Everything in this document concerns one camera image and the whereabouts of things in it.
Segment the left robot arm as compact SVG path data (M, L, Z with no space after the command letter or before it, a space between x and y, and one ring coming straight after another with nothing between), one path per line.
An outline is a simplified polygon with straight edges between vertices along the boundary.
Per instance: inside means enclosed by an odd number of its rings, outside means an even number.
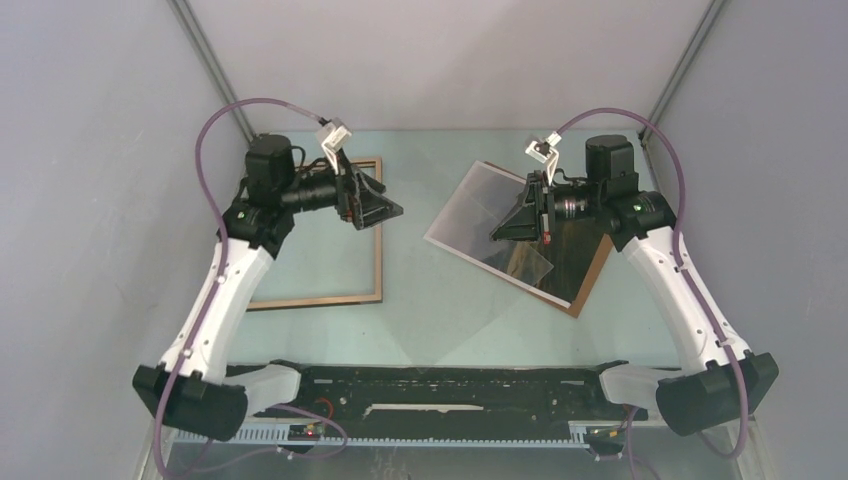
M296 166L297 146L265 134L249 145L246 174L222 215L214 259L177 338L154 366L138 366L132 387L163 425L216 441L232 439L245 419L279 404L304 416L315 388L280 363L230 376L227 356L261 279L293 230L295 215L325 208L357 230L403 214L386 187L343 151Z

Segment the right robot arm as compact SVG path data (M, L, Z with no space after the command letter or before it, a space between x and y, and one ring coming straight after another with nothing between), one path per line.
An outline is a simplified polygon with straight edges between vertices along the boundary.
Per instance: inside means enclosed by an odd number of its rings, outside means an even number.
M774 357L754 353L717 306L668 201L640 188L631 142L622 135L590 138L585 176L557 180L560 140L557 133L528 140L526 154L543 167L527 175L491 239L550 245L556 226L596 221L645 282L680 365L676 371L629 363L606 367L583 388L583 408L596 418L620 405L654 411L680 436L733 420L746 423L777 379Z

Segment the clear acrylic sheet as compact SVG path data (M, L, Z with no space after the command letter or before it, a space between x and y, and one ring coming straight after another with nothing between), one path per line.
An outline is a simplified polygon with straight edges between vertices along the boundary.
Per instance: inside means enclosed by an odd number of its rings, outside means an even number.
M412 365L439 363L552 270L532 246L491 239L514 200L511 189L459 187L407 198L386 223L384 321Z

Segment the landscape photo print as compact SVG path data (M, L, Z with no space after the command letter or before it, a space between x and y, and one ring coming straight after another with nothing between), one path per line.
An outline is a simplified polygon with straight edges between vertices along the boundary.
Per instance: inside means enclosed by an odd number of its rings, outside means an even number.
M425 239L520 288L521 282L513 275L485 259L499 251L499 241L492 241L489 234L514 205L524 182L488 162L474 163L429 227Z

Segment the wooden picture frame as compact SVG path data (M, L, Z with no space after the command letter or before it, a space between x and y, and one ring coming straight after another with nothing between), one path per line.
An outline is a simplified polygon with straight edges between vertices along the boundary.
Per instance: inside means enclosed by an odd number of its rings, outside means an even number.
M378 158L341 161L378 181ZM379 303L384 296L383 227L357 230L336 212L335 173L327 160L298 165L291 154L246 160L245 199L261 209L256 228L271 263L260 278L251 311ZM361 202L386 199L364 189Z

